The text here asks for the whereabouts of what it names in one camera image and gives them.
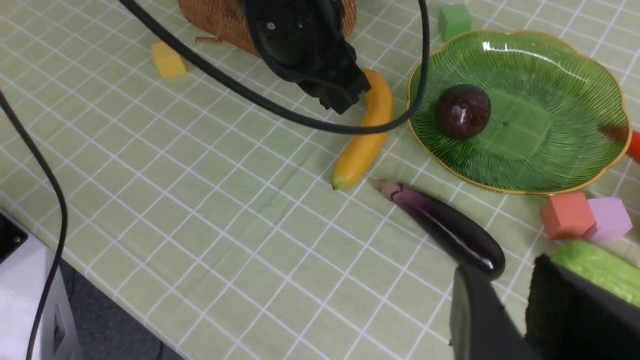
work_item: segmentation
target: yellow banana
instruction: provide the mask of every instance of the yellow banana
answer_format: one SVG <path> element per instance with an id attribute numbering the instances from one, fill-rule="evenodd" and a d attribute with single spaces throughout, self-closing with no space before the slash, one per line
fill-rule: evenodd
<path id="1" fill-rule="evenodd" d="M 365 94 L 367 111 L 362 126 L 383 125 L 393 120 L 394 99 L 385 78 L 374 70 L 364 70 L 371 90 Z M 331 186 L 334 190 L 348 188 L 367 172 L 376 159 L 388 132 L 372 135 L 357 135 L 344 149 L 333 169 Z"/>

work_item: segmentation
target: orange cube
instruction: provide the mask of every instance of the orange cube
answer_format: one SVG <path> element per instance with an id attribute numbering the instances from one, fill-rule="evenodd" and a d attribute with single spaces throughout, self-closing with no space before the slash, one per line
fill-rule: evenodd
<path id="1" fill-rule="evenodd" d="M 596 219 L 584 193 L 552 195 L 540 209 L 540 217 L 550 240 L 580 238 Z"/>

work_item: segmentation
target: purple eggplant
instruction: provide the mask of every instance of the purple eggplant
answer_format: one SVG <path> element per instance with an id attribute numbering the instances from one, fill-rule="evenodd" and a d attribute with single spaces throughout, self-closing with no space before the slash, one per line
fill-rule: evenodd
<path id="1" fill-rule="evenodd" d="M 480 225 L 444 202 L 405 184 L 377 179 L 373 186 L 413 218 L 458 263 L 496 280 L 506 261 L 500 245 Z"/>

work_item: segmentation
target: foam block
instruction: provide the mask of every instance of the foam block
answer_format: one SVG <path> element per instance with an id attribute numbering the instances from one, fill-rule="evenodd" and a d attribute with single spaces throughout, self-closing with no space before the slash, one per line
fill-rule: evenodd
<path id="1" fill-rule="evenodd" d="M 470 31 L 472 23 L 473 17 L 464 3 L 444 5 L 440 8 L 438 25 L 444 41 Z"/>
<path id="2" fill-rule="evenodd" d="M 588 200 L 596 219 L 583 238 L 592 243 L 615 241 L 624 236 L 633 225 L 622 200 L 617 197 L 601 197 Z"/>
<path id="3" fill-rule="evenodd" d="M 158 42 L 151 46 L 151 50 L 154 64 L 163 78 L 174 78 L 187 73 L 180 54 L 176 53 L 169 45 Z"/>
<path id="4" fill-rule="evenodd" d="M 552 195 L 540 209 L 540 217 L 551 240 L 582 237 L 596 224 L 584 193 Z"/>

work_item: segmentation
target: wicker basket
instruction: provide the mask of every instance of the wicker basket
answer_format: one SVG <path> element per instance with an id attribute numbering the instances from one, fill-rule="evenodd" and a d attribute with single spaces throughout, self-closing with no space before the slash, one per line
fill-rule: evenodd
<path id="1" fill-rule="evenodd" d="M 342 3 L 346 37 L 356 27 L 356 0 L 342 0 Z M 258 56 L 236 0 L 178 0 L 178 4 L 187 21 L 212 34 L 213 41 L 228 42 Z"/>

